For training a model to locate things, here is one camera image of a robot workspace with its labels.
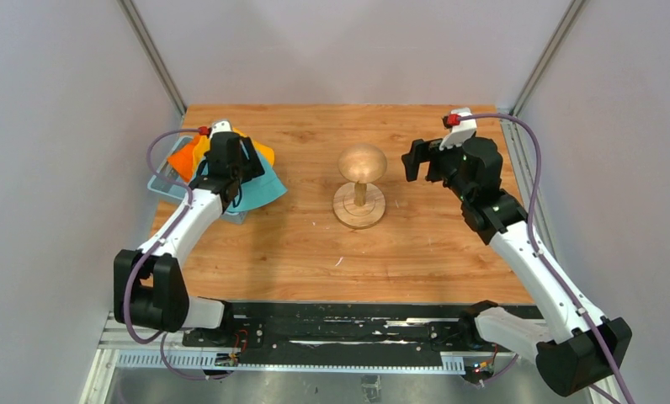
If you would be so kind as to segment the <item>teal bucket hat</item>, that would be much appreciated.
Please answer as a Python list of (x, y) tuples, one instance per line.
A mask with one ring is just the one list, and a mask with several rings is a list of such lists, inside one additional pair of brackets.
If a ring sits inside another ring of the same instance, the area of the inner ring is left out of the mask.
[(287, 189), (278, 178), (273, 167), (260, 154), (265, 174), (237, 187), (236, 198), (225, 208), (228, 214), (255, 210), (274, 202), (283, 196)]

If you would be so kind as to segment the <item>orange bucket hat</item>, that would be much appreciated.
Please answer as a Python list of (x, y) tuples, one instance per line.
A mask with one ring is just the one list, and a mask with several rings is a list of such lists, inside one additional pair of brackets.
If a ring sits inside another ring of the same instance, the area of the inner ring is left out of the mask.
[(184, 182), (190, 181), (194, 175), (194, 149), (199, 141), (199, 136), (189, 138), (186, 144), (167, 158), (168, 164)]

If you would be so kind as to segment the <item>yellow bucket hat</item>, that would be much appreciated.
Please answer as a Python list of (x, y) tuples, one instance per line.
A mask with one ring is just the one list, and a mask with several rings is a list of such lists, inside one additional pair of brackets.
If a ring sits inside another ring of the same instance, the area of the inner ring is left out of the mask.
[[(192, 168), (195, 170), (197, 165), (205, 157), (205, 153), (210, 150), (210, 139), (208, 135), (210, 134), (210, 129), (206, 126), (199, 127), (199, 135), (196, 136), (191, 142), (190, 156)], [(275, 153), (274, 150), (268, 146), (265, 146), (258, 141), (252, 140), (254, 149), (266, 159), (267, 163), (272, 167), (275, 163)]]

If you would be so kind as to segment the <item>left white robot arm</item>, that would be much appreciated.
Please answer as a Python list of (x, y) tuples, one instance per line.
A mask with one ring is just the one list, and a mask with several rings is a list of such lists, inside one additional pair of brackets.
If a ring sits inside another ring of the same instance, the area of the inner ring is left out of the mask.
[(189, 295), (181, 266), (207, 228), (230, 205), (242, 204), (243, 185), (263, 176), (265, 168), (250, 138), (227, 130), (208, 139), (210, 148), (184, 185), (178, 210), (147, 242), (114, 259), (114, 315), (138, 343), (150, 340), (139, 336), (137, 327), (157, 334), (204, 328), (217, 348), (235, 339), (228, 303)]

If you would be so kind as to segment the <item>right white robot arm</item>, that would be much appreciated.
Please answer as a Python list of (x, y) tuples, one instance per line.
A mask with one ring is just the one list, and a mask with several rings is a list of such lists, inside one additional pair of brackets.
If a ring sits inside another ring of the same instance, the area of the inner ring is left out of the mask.
[(632, 330), (606, 316), (551, 257), (524, 207), (502, 188), (502, 159), (493, 140), (477, 136), (452, 147), (417, 139), (401, 157), (407, 181), (427, 163), (426, 179), (458, 197), (466, 225), (512, 269), (545, 320), (539, 326), (483, 300), (462, 311), (461, 343), (472, 351), (506, 348), (533, 363), (557, 395), (570, 396), (613, 375)]

